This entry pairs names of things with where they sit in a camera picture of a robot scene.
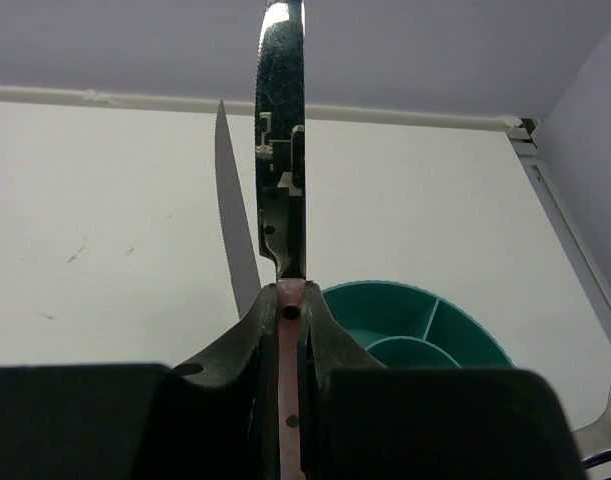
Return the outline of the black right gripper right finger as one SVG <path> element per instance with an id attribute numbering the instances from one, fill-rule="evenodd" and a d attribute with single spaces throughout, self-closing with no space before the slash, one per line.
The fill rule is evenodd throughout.
<path id="1" fill-rule="evenodd" d="M 309 479 L 581 479 L 566 416 L 538 374 L 390 368 L 308 283 L 298 342 L 301 467 Z"/>

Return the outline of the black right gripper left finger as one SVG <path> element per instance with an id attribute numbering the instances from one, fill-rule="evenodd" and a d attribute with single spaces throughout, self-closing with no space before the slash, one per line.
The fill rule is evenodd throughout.
<path id="1" fill-rule="evenodd" d="M 0 367 L 0 479 L 276 478 L 276 309 L 174 368 Z"/>

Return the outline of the silver spoon pink handle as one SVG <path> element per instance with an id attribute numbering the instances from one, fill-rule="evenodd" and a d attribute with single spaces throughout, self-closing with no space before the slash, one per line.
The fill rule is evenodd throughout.
<path id="1" fill-rule="evenodd" d="M 603 412 L 592 423 L 573 432 L 581 461 L 586 453 L 611 449 L 611 384 Z"/>

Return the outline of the knife with pink handle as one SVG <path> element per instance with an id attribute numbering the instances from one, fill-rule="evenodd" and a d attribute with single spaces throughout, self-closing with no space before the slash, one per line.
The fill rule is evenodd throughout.
<path id="1" fill-rule="evenodd" d="M 305 283 L 304 5 L 269 1 L 258 47 L 255 168 L 260 254 L 276 271 L 280 476 L 302 479 L 297 345 Z"/>

